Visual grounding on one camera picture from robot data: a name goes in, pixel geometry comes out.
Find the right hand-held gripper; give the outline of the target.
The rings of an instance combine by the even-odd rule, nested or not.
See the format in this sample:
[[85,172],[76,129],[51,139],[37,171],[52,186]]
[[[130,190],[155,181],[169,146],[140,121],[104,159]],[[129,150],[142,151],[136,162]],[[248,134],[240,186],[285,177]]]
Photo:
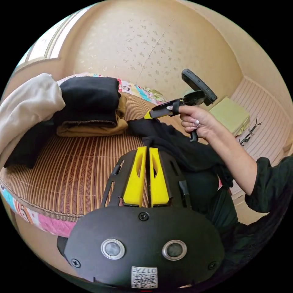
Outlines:
[[203,90],[197,90],[186,94],[183,98],[155,106],[144,115],[144,119],[158,119],[164,116],[173,117],[179,115],[179,107],[181,106],[198,106],[202,103],[208,105],[208,94]]

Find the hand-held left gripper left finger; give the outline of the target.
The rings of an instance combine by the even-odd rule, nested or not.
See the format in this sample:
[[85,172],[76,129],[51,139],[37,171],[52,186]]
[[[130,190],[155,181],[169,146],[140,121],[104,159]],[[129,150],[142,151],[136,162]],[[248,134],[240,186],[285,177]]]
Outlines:
[[142,207],[147,147],[138,147],[126,183],[123,201],[126,206]]

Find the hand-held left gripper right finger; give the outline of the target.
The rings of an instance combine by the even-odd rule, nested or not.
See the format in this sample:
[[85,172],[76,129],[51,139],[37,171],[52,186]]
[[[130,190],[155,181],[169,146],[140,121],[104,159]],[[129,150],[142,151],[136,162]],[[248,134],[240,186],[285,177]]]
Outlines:
[[157,148],[149,148],[151,207],[165,206],[169,202],[162,160]]

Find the person's right hand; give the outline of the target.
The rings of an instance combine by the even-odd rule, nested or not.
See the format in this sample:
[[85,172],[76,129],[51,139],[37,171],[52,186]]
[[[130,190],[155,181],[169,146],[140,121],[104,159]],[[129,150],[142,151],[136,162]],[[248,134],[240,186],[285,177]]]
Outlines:
[[197,131],[200,138],[209,140],[212,136],[219,136],[223,126],[212,114],[199,106],[183,105],[178,108],[181,126],[185,132]]

